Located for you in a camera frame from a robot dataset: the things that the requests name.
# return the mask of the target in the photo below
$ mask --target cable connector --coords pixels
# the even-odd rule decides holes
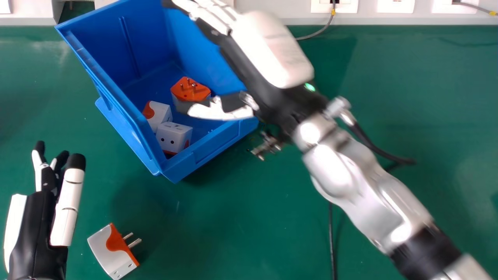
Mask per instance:
[[[126,244],[126,239],[132,235],[133,233],[129,233],[122,237],[114,224],[110,223],[87,240],[101,267],[114,280],[123,278],[140,265],[130,249],[142,242],[142,239]]]

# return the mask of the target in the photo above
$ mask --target black band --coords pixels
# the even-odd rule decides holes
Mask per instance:
[[[399,246],[390,258],[408,280],[430,280],[462,253],[438,228],[424,228]]]

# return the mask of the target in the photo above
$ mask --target robotic arm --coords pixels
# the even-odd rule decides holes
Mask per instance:
[[[8,280],[65,279],[86,161],[63,151],[49,165],[44,154],[39,141],[31,153],[36,192],[16,194],[10,203],[3,244]]]
[[[279,135],[265,135],[253,154],[263,159],[283,143],[296,144],[318,192],[340,206],[407,279],[491,280],[435,225],[410,190],[379,165],[373,151],[390,155],[362,134],[347,100],[329,102],[318,93],[310,61],[277,18],[259,11],[239,14],[219,0],[163,0],[163,6],[195,21],[248,90],[204,104],[176,102],[178,110],[207,119],[254,115],[278,126]],[[339,128],[336,118],[364,143]]]

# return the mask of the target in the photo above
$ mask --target gray cable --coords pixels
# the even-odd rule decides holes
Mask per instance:
[[[332,0],[332,10],[335,10],[335,9],[336,9],[336,0]],[[298,37],[298,38],[296,38],[296,40],[298,40],[298,41],[306,40],[306,39],[313,38],[315,36],[318,36],[318,35],[322,34],[330,26],[330,23],[332,22],[333,18],[334,18],[334,14],[331,13],[330,14],[329,22],[322,29],[320,29],[319,31],[317,31],[315,33],[312,33],[310,35],[306,35],[306,36],[303,36],[303,37]]]
[[[492,10],[488,10],[488,9],[485,9],[483,7],[479,7],[479,6],[476,6],[476,5],[472,5],[472,4],[469,4],[469,3],[462,3],[460,2],[461,0],[453,0],[453,4],[457,4],[457,5],[462,5],[462,6],[466,6],[466,7],[471,7],[471,8],[474,8],[474,9],[477,9],[477,10],[480,10],[480,11],[483,11],[485,13],[488,13],[488,14],[492,14],[493,11]]]

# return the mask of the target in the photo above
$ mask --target blue storage box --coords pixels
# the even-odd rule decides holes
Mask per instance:
[[[257,120],[222,122],[177,113],[170,88],[188,76],[218,95],[245,90],[218,47],[161,0],[121,0],[56,26],[92,78],[95,102],[154,175],[176,183],[253,131]],[[175,123],[193,127],[191,145],[166,159],[142,110],[169,104]]]

